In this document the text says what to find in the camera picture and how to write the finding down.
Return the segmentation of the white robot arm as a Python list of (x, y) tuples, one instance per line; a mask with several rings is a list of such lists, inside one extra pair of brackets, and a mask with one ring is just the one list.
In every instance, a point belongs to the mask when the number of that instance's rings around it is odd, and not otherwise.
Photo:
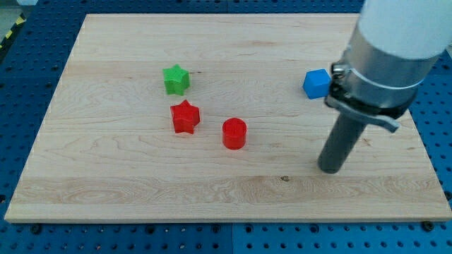
[(376, 125), (395, 132), (420, 83), (451, 43), (451, 0), (365, 1), (326, 104), (335, 131)]

